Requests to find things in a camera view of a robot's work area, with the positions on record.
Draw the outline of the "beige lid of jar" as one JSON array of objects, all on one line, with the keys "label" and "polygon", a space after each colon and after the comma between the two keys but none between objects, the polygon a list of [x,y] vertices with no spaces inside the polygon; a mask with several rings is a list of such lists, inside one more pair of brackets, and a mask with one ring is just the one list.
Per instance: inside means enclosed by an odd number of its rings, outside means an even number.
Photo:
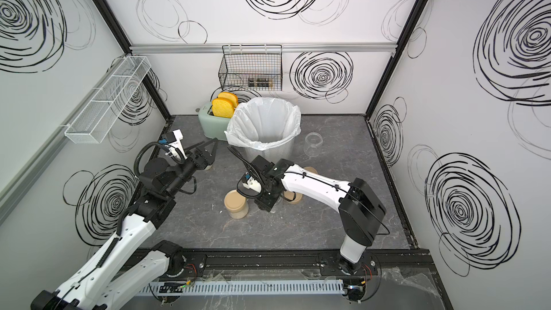
[{"label": "beige lid of jar", "polygon": [[284,191],[284,200],[291,204],[297,204],[302,201],[303,195],[298,192]]}]

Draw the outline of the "glass rice jar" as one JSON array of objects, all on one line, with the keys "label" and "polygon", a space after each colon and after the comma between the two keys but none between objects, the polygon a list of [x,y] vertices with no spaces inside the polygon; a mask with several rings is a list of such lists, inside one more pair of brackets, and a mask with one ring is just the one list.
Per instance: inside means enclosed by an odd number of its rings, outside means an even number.
[{"label": "glass rice jar", "polygon": [[324,140],[320,133],[308,133],[304,140],[304,153],[309,157],[320,155],[323,142]]}]

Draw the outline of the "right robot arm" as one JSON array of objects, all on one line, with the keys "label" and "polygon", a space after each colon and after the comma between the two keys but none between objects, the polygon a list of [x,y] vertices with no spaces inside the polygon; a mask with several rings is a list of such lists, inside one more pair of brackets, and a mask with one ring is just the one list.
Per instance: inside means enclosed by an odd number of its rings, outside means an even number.
[{"label": "right robot arm", "polygon": [[302,194],[338,212],[344,228],[340,263],[359,268],[367,248],[380,235],[379,229],[390,230],[383,224],[387,210],[370,185],[357,178],[352,182],[330,179],[312,173],[298,164],[280,159],[277,163],[257,156],[244,162],[246,173],[237,183],[240,195],[253,199],[260,210],[272,211],[285,192]]}]

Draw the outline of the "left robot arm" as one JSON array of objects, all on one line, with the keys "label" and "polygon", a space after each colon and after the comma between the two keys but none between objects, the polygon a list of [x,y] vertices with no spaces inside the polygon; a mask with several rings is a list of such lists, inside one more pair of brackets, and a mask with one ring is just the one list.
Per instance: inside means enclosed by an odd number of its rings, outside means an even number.
[{"label": "left robot arm", "polygon": [[133,164],[133,172],[145,192],[126,208],[116,221],[116,231],[99,251],[55,291],[41,291],[31,309],[121,309],[143,288],[161,276],[180,276],[187,267],[180,245],[162,241],[151,248],[136,265],[118,272],[140,245],[164,223],[176,205],[176,194],[195,172],[215,162],[218,139],[200,142],[186,149],[176,148],[173,164],[162,157],[139,167],[141,158],[153,146],[170,152],[161,142],[144,146]]}]

